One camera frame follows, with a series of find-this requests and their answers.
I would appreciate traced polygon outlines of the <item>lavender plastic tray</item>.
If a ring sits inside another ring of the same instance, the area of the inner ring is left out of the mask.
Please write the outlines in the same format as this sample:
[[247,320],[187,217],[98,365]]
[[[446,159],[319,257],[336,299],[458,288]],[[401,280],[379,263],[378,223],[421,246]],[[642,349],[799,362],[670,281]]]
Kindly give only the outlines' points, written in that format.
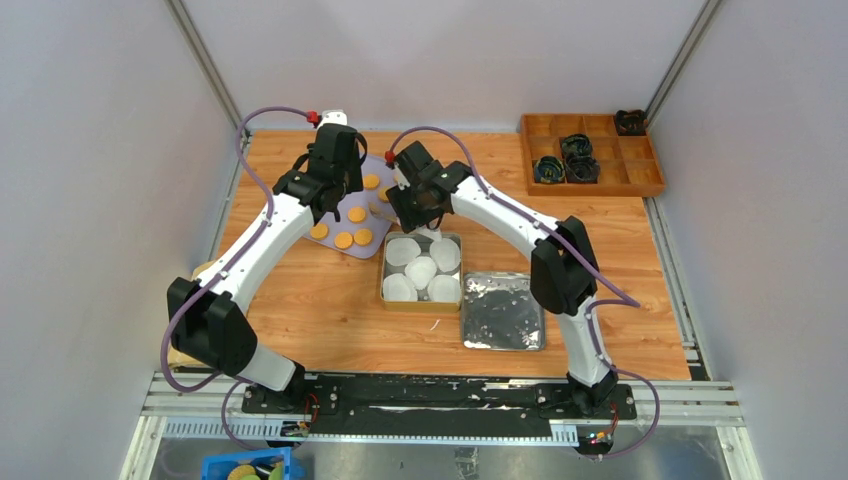
[[373,257],[395,222],[387,191],[396,185],[382,158],[368,154],[362,165],[363,190],[339,203],[339,220],[326,214],[304,238],[358,259]]

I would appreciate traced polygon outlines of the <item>gold square cookie tin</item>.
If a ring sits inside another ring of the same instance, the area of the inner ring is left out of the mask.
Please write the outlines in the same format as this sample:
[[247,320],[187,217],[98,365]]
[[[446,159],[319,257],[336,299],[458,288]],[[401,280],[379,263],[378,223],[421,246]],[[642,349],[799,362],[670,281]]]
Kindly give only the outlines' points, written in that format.
[[388,311],[452,314],[462,303],[463,243],[453,232],[437,240],[391,232],[382,250],[379,298]]

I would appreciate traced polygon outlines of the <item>metal kitchen tongs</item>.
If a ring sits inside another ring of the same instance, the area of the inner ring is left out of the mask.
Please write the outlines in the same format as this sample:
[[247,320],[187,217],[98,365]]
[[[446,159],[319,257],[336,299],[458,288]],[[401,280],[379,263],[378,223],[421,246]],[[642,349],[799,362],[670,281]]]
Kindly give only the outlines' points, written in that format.
[[[399,218],[388,204],[383,205],[369,202],[368,210],[372,215],[380,219],[389,221],[391,224],[397,225],[398,227],[401,226]],[[423,236],[431,241],[439,241],[443,239],[442,231],[439,228],[431,229],[428,225],[417,227],[410,231],[405,231],[405,233]]]

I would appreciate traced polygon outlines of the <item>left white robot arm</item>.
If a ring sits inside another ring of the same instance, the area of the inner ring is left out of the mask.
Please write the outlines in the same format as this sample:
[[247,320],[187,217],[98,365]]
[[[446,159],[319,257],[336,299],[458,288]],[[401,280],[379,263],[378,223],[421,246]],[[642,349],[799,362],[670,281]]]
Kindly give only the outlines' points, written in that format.
[[167,290],[165,348],[186,354],[218,374],[268,389],[283,413],[306,400],[301,364],[260,343],[247,310],[282,256],[327,214],[340,215],[348,194],[363,189],[367,143],[356,129],[318,127],[293,167],[282,175],[247,231],[195,279],[176,278]]

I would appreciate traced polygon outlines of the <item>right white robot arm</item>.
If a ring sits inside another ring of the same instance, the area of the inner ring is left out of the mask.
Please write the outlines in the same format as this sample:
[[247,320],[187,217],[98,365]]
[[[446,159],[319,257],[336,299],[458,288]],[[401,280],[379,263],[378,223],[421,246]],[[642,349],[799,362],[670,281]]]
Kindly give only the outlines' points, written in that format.
[[619,376],[596,326],[599,269],[585,225],[574,216],[558,221],[524,206],[470,165],[442,165],[419,141],[398,153],[387,151],[384,158],[399,177],[388,199],[404,232],[453,214],[483,226],[527,258],[532,297],[556,317],[565,342],[573,408],[589,418],[607,409]]

